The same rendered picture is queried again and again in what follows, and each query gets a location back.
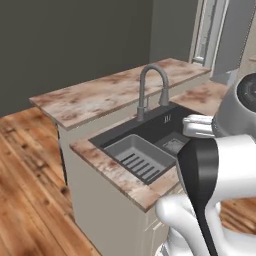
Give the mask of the white door frame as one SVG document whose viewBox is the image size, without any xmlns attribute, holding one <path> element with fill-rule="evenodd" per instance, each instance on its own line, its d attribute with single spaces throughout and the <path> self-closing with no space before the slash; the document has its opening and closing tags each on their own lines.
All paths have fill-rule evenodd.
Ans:
<svg viewBox="0 0 256 256">
<path fill-rule="evenodd" d="M 191 44 L 192 63 L 212 69 L 230 0 L 199 0 Z"/>
</svg>

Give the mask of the grey sink tap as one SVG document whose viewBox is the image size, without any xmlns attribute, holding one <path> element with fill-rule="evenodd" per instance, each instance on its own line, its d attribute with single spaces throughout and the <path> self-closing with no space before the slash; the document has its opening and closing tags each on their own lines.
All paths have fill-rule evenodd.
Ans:
<svg viewBox="0 0 256 256">
<path fill-rule="evenodd" d="M 166 72 L 156 64 L 148 64 L 146 65 L 140 74 L 140 86 L 139 86 L 139 101 L 137 107 L 137 120 L 139 122 L 144 120 L 145 106 L 145 83 L 146 83 L 146 74 L 149 70 L 155 70 L 162 78 L 163 86 L 161 90 L 161 95 L 159 98 L 159 105 L 166 107 L 169 105 L 169 80 Z"/>
</svg>

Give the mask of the beige counter cabinet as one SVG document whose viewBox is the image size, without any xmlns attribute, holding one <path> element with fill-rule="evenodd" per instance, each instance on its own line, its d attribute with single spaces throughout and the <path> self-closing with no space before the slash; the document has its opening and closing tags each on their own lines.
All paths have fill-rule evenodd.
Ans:
<svg viewBox="0 0 256 256">
<path fill-rule="evenodd" d="M 151 185 L 87 139 L 136 115 L 139 68 L 61 91 L 56 118 L 76 224 L 102 256 L 154 256 L 168 228 L 154 204 L 179 187 L 175 168 Z"/>
</svg>

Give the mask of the grey slotted drying tray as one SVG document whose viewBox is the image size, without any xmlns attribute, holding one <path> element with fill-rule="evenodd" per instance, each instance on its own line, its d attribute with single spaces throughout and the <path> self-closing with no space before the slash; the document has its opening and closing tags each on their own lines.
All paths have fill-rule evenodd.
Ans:
<svg viewBox="0 0 256 256">
<path fill-rule="evenodd" d="M 136 134 L 122 138 L 105 151 L 146 185 L 175 165 L 173 156 Z"/>
</svg>

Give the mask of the grey tall panel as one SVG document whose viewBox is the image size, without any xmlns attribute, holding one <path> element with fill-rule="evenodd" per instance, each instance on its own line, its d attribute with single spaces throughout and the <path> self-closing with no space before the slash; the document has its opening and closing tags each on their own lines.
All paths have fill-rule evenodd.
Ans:
<svg viewBox="0 0 256 256">
<path fill-rule="evenodd" d="M 232 84 L 239 69 L 256 0 L 229 0 L 211 80 Z"/>
</svg>

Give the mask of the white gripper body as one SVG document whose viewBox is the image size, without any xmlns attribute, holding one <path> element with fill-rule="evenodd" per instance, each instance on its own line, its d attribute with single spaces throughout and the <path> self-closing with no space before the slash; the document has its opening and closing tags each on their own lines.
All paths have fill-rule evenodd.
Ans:
<svg viewBox="0 0 256 256">
<path fill-rule="evenodd" d="M 212 116 L 191 114 L 183 118 L 183 134 L 188 137 L 213 137 Z"/>
</svg>

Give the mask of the black kitchen sink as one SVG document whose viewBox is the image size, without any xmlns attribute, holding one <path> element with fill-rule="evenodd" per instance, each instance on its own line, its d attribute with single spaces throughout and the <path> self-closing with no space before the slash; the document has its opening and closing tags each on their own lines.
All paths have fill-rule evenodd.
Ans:
<svg viewBox="0 0 256 256">
<path fill-rule="evenodd" d="M 143 121 L 139 122 L 137 118 L 132 118 L 93 137 L 90 142 L 110 156 L 105 151 L 106 147 L 126 136 L 136 134 L 173 156 L 176 162 L 178 152 L 190 140 L 183 134 L 183 118 L 191 114 L 203 115 L 170 102 L 167 107 L 157 107 L 146 113 Z"/>
</svg>

